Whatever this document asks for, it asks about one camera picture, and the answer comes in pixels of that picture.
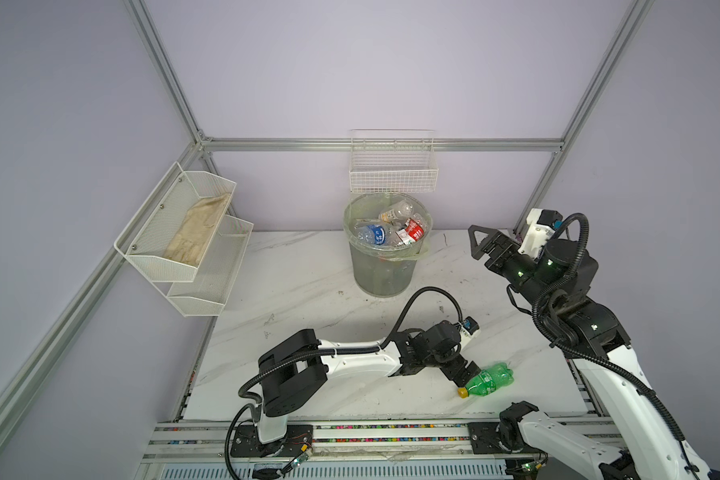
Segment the red cap crushed bottle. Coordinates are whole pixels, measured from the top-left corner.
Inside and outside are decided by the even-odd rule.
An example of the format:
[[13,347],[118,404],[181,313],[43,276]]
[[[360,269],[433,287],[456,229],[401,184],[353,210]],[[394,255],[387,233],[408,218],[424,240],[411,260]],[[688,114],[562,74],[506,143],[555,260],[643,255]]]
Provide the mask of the red cap crushed bottle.
[[411,245],[422,240],[427,233],[427,223],[419,214],[413,214],[397,230],[397,235],[404,245]]

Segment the blue label front bottle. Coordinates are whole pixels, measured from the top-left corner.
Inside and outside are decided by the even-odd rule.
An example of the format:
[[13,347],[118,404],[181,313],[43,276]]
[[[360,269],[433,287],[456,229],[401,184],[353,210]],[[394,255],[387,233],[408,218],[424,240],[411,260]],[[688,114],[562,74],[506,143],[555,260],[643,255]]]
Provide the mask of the blue label front bottle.
[[354,227],[355,236],[372,246],[396,247],[401,239],[391,224],[384,222],[360,222]]

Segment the green soda bottle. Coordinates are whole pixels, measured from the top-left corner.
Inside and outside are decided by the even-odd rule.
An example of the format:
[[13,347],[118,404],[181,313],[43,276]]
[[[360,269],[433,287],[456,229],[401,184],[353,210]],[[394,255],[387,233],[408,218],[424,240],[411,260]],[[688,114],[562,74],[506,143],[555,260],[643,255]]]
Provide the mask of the green soda bottle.
[[457,393],[460,398],[485,397],[513,382],[513,370],[506,363],[501,362],[481,370],[468,380],[465,386],[459,387]]

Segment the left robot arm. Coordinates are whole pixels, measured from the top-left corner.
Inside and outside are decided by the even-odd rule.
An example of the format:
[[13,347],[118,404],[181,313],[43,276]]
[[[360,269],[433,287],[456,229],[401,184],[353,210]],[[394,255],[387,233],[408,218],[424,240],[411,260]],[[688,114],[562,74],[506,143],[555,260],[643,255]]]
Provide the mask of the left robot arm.
[[238,391],[249,401],[253,454],[266,457],[281,450],[287,443],[288,416],[334,378],[405,377],[436,368],[454,385],[464,387],[480,368],[461,351],[479,332],[470,317],[441,321],[427,330],[394,329],[386,338],[370,342],[330,342],[319,339],[312,329],[298,331],[263,354],[258,374]]

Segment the yellow cap clear bottle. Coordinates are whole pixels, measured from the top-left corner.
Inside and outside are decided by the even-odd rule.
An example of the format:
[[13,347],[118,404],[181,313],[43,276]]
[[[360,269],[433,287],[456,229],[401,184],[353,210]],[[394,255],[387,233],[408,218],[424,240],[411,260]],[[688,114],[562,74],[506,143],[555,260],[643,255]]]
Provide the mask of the yellow cap clear bottle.
[[383,210],[378,215],[378,219],[386,223],[394,224],[395,222],[405,222],[414,213],[414,206],[406,200],[401,200]]

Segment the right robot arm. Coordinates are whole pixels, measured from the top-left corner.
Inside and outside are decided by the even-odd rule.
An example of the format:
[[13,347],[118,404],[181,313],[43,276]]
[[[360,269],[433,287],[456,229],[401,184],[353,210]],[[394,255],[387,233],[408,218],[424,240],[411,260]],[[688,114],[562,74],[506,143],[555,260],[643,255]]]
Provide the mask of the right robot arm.
[[472,225],[471,255],[520,295],[527,315],[552,348],[583,375],[625,445],[601,446],[528,402],[503,411],[500,431],[509,450],[533,447],[587,479],[720,479],[687,441],[646,380],[625,328],[588,293],[599,265],[587,250],[588,218],[544,210],[522,241]]

